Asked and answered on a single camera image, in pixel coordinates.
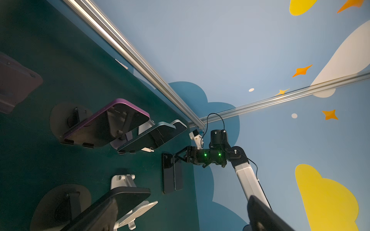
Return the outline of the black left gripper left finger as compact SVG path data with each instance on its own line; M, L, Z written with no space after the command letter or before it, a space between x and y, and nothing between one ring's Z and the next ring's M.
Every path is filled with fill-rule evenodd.
M62 231L113 231L117 215L117 201L109 199L81 220L65 226Z

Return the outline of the purple phone stand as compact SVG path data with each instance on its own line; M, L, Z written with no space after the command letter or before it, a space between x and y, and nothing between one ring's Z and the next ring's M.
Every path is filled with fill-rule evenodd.
M42 77L1 53L1 112L9 114L43 83Z

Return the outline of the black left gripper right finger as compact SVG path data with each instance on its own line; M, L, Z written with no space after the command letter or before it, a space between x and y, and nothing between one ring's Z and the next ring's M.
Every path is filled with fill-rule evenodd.
M260 199L252 195L247 204L252 231L294 231Z

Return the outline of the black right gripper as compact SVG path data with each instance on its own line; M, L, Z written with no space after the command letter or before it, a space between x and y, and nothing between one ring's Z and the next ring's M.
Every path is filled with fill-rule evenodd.
M211 164L210 149L198 149L194 146L188 146L185 148L185 161L194 165L201 165L206 168Z

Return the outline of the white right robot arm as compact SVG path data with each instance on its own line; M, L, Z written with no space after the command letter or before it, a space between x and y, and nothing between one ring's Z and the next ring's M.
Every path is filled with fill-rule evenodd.
M196 145L187 146L177 153L178 155L185 153L184 157L180 157L182 161L202 166L203 168L211 164L224 168L228 162L231 163L246 198L249 200L251 196L256 197L268 208L271 208L263 188L251 167L252 161L246 156L241 147L232 147L229 144L226 130L211 131L210 144L207 149L203 147L203 137L198 130L190 132L189 136Z

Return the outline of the white phone stand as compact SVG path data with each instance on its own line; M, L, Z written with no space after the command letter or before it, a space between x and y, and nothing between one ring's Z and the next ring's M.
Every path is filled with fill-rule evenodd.
M137 186L134 180L135 175L133 174L115 175L111 179L110 189L112 190L118 187L136 189ZM119 195L117 199L119 213L113 230L117 231L124 226L128 226L131 231L134 230L136 228L135 219L151 210L157 203L158 201L149 202L145 200L144 195L140 193L129 192L124 195Z

